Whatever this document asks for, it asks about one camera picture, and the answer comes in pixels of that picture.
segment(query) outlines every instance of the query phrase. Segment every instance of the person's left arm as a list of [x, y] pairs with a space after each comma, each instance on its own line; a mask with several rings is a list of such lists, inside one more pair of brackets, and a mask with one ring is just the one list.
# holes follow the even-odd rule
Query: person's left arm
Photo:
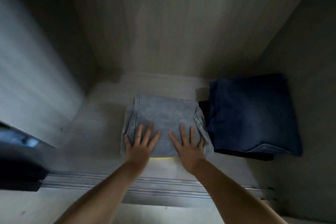
[[111, 223], [117, 206], [129, 186], [145, 169], [149, 155], [160, 137], [158, 131], [149, 141], [152, 128], [153, 125], [149, 125], [141, 141], [142, 125], [139, 125], [133, 146], [125, 136], [126, 162], [74, 202], [55, 224]]

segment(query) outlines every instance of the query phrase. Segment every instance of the gray denim fabric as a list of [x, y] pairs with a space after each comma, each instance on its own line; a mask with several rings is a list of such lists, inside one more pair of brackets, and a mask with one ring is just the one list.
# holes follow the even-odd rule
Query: gray denim fabric
[[202, 110], [195, 101], [173, 99], [165, 97], [135, 97], [134, 105], [127, 107], [125, 113], [124, 127], [121, 135], [121, 155], [125, 155], [126, 146], [124, 135], [126, 134], [133, 145], [136, 130], [139, 124], [142, 124], [142, 136], [150, 123], [153, 123], [151, 137], [157, 130], [161, 131], [151, 158], [178, 157], [168, 131], [172, 131], [177, 139], [182, 143], [179, 131], [179, 125], [183, 124], [186, 128], [188, 138], [190, 126], [195, 128], [195, 141], [198, 143], [201, 137], [204, 138], [204, 154], [209, 156], [213, 153], [213, 146], [208, 133], [206, 132], [205, 120]]

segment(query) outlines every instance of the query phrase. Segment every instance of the closet door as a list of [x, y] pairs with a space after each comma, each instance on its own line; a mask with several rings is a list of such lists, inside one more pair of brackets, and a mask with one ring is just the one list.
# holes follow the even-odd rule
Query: closet door
[[59, 147], [83, 100], [20, 0], [0, 0], [0, 121]]

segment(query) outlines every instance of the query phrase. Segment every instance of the hanging blue cloth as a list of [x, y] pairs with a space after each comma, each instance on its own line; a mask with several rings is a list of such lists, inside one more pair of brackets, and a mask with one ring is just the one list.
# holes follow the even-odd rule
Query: hanging blue cloth
[[302, 154], [283, 74], [211, 82], [207, 123], [215, 150]]

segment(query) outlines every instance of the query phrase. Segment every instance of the person's left hand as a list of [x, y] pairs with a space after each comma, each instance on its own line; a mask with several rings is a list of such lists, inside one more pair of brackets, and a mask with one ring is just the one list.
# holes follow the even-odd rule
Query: person's left hand
[[160, 137], [160, 131], [157, 131], [152, 140], [149, 142], [149, 137], [153, 129], [153, 124], [150, 124], [141, 141], [142, 128], [143, 126], [140, 124], [136, 132], [133, 146], [129, 142], [128, 137], [124, 137], [126, 144], [126, 163], [132, 164], [139, 174], [141, 174], [145, 169], [149, 156]]

